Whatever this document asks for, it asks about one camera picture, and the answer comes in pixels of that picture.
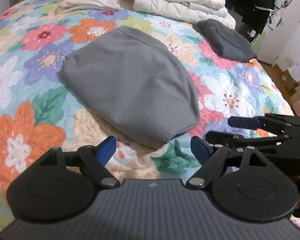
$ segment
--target stack of folded blankets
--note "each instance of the stack of folded blankets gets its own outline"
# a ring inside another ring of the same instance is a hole
[[[234,29],[235,20],[225,3],[225,0],[134,0],[133,9],[194,24],[214,19]]]

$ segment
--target black circular disc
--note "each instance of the black circular disc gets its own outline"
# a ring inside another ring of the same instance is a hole
[[[86,209],[94,199],[94,185],[76,172],[36,175],[17,178],[7,192],[11,210],[19,219],[35,222],[66,219]]]
[[[292,182],[258,173],[233,172],[217,179],[211,195],[215,203],[234,217],[256,221],[273,221],[291,214],[297,202]]]

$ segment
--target gray waffle-knit shirt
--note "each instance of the gray waffle-knit shirt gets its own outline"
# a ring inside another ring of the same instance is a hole
[[[160,148],[199,119],[197,90],[160,41],[121,26],[66,56],[67,83],[133,140]]]

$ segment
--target bed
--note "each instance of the bed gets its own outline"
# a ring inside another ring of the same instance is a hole
[[[125,9],[119,11],[78,10],[56,16],[60,1],[26,0],[0,16],[0,231],[13,221],[5,200],[10,182],[53,146],[74,151],[114,135],[117,150],[106,167],[120,181],[185,181],[200,167],[190,150],[191,136],[217,130],[266,137],[263,130],[231,128],[227,118],[293,114],[257,60],[243,64],[218,57],[188,23],[136,13],[130,0],[122,0]],[[198,126],[159,150],[132,141],[99,118],[60,75],[67,54],[121,25],[164,43],[199,91]]]

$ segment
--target white door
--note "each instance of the white door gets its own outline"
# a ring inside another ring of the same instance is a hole
[[[271,65],[275,64],[300,24],[300,0],[293,0],[286,9],[280,10],[280,15],[284,25],[269,31],[258,52],[258,60]]]

